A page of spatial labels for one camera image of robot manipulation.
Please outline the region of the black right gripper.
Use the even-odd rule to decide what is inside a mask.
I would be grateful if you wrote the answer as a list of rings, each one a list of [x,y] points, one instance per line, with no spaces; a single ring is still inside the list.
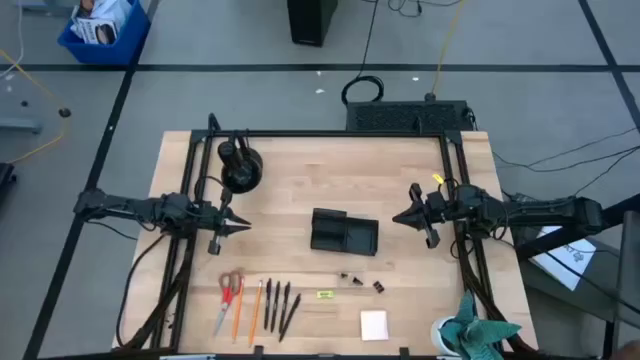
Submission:
[[[418,183],[412,183],[409,188],[411,205],[392,218],[397,224],[405,225],[417,231],[426,232],[426,244],[429,249],[436,248],[440,243],[440,236],[433,228],[434,222],[443,222],[444,198],[436,193],[429,193],[423,198],[423,193]]]

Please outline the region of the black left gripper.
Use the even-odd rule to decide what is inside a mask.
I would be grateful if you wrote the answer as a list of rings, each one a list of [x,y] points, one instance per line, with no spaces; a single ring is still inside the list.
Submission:
[[[223,188],[220,195],[221,204],[219,207],[213,206],[210,201],[203,201],[200,204],[199,210],[201,217],[199,218],[199,229],[214,232],[213,238],[210,240],[208,245],[208,253],[211,255],[218,255],[220,253],[221,230],[224,229],[224,236],[229,237],[234,233],[251,229],[250,226],[244,226],[250,225],[250,222],[237,216],[232,209],[227,210],[227,219],[244,225],[225,225],[225,211],[231,200],[231,191],[227,188]]]

